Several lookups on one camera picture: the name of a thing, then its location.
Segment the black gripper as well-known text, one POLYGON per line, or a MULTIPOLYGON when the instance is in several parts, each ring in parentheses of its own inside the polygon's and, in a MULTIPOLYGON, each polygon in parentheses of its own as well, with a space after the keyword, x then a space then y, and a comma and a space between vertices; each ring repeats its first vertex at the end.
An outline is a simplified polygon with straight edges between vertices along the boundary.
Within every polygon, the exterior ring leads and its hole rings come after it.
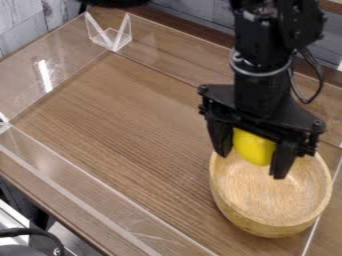
POLYGON ((270 176, 285 179, 296 158, 313 155, 325 122, 301 106, 312 99, 294 89, 292 61, 264 66, 240 51, 230 58, 234 83, 204 84, 200 113, 205 116, 213 148, 226 157, 233 149, 234 129, 273 141, 270 176))

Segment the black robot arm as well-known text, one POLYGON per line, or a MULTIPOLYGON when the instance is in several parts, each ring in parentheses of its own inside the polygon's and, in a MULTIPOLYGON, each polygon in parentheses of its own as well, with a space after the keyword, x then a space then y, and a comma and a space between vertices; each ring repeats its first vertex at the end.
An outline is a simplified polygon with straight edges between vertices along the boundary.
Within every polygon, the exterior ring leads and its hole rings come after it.
POLYGON ((216 153, 237 146, 236 129, 276 143, 270 175, 284 179, 296 159, 317 152, 325 121, 304 106, 316 100, 294 84, 293 61, 303 55, 323 72, 309 46, 324 36, 320 0, 230 0, 236 45, 230 57, 234 83, 204 84, 200 113, 216 153))

